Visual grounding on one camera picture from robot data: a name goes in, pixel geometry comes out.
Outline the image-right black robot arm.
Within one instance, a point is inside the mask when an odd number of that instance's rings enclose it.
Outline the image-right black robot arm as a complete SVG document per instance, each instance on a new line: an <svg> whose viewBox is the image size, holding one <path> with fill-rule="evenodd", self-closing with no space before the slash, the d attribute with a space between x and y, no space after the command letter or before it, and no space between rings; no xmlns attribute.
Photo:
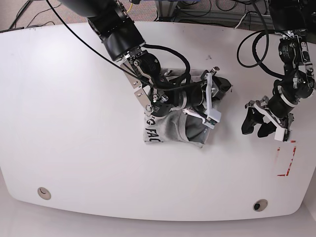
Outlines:
<svg viewBox="0 0 316 237"><path fill-rule="evenodd" d="M314 67L307 44L307 33L316 31L316 2L314 0L270 0L269 13L273 29L254 32L252 55L265 73L275 77L273 95L261 100L249 101L246 118L241 126L244 135L251 134L255 125L260 125L259 138L275 135L275 140L287 142L290 126L294 120L292 110L301 99L312 96L316 90ZM278 55L284 63L281 75L271 71L257 54L257 43L262 37L269 42L271 34L281 34Z"/></svg>

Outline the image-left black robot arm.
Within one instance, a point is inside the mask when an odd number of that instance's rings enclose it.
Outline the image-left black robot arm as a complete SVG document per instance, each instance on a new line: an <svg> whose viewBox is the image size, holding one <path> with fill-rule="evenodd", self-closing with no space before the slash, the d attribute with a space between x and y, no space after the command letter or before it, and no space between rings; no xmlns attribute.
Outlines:
<svg viewBox="0 0 316 237"><path fill-rule="evenodd" d="M217 103L231 84L216 76L218 67L193 70L179 52L147 44L118 0L64 0L62 4L87 19L110 58L120 62L148 116L164 118L173 111L182 111L208 127L220 121ZM150 53L152 49L171 53L184 63L184 68L162 68L157 57Z"/></svg>

